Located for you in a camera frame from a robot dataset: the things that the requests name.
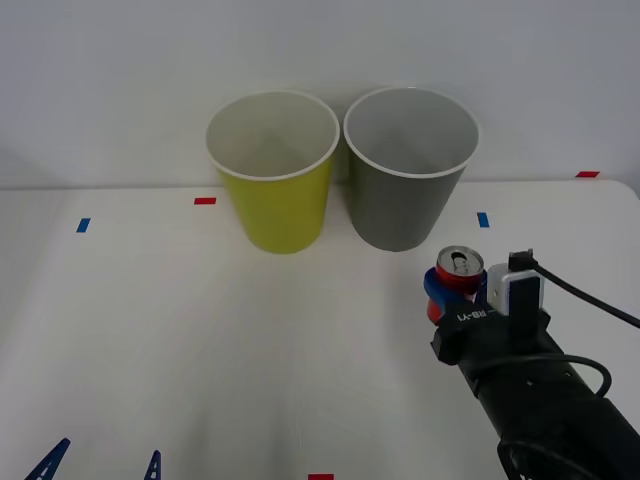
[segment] white tabletop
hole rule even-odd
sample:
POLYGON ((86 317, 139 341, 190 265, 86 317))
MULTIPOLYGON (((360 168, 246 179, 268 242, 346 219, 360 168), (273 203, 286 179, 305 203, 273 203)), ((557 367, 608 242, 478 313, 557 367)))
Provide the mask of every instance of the white tabletop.
MULTIPOLYGON (((438 251, 468 245, 491 265, 533 247, 640 313, 640 201, 604 180, 461 184, 404 253, 364 243, 338 191, 322 236, 291 256, 255 249, 220 188, 4 191, 0 232, 7 480, 62 437, 56 480, 142 480, 155 449, 164 480, 504 478, 481 405, 429 345, 422 278, 438 251)), ((640 429, 640 331, 551 285, 545 307, 567 353, 611 370, 609 397, 640 429)))

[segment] black cable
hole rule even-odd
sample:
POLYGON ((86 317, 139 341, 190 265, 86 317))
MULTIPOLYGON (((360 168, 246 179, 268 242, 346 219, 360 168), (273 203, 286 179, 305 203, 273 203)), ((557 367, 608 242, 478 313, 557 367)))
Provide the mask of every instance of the black cable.
POLYGON ((520 363, 528 362, 565 362, 565 363, 577 363, 579 365, 586 365, 591 367, 602 375, 602 385, 595 393, 597 397, 604 397, 611 388, 611 373, 609 370, 599 362, 591 360, 590 358, 580 357, 578 355, 565 355, 558 353, 537 353, 533 355, 521 355, 514 357, 502 357, 496 360, 490 360, 482 363, 477 367, 472 367, 470 374, 476 377, 487 373, 489 370, 493 370, 498 367, 506 367, 508 365, 516 365, 520 363))
POLYGON ((541 267, 540 265, 537 265, 537 264, 532 265, 531 268, 533 268, 536 272, 538 272, 543 277, 547 278, 549 281, 555 283, 560 288, 566 290, 572 295, 575 295, 580 300, 584 300, 585 302, 590 303, 591 305, 598 307, 601 310, 604 310, 605 312, 613 315, 614 317, 617 317, 620 320, 627 322, 629 325, 632 325, 636 328, 640 328, 640 319, 637 319, 633 315, 629 315, 628 313, 623 312, 622 310, 619 310, 616 307, 613 307, 608 303, 603 302, 602 300, 598 300, 597 298, 592 297, 588 293, 583 292, 579 288, 576 288, 570 283, 565 282, 560 277, 554 275, 549 270, 541 267))

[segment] soda can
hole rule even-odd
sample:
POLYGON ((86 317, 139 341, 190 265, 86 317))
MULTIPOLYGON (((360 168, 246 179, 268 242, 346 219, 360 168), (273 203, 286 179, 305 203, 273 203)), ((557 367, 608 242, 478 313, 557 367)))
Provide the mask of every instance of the soda can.
MULTIPOLYGON (((478 252, 460 245, 443 248, 438 254, 436 279, 441 287, 461 293, 473 301, 482 282, 484 260, 478 252)), ((427 315, 438 324, 442 316, 438 305, 429 298, 427 315)))

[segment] white label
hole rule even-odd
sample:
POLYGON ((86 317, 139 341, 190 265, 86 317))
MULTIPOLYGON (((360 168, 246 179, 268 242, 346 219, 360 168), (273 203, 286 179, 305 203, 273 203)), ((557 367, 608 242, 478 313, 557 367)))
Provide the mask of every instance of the white label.
POLYGON ((475 312, 463 313, 462 315, 458 315, 458 320, 464 322, 465 320, 471 320, 472 318, 478 319, 486 316, 487 312, 485 312, 484 310, 476 310, 475 312))

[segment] can lid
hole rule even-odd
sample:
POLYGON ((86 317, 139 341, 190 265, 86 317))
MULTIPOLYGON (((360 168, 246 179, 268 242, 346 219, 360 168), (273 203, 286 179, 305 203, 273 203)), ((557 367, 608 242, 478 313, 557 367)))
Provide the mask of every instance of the can lid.
POLYGON ((458 277, 474 277, 482 273, 484 260, 469 247, 451 245, 438 254, 438 265, 447 273, 458 277))

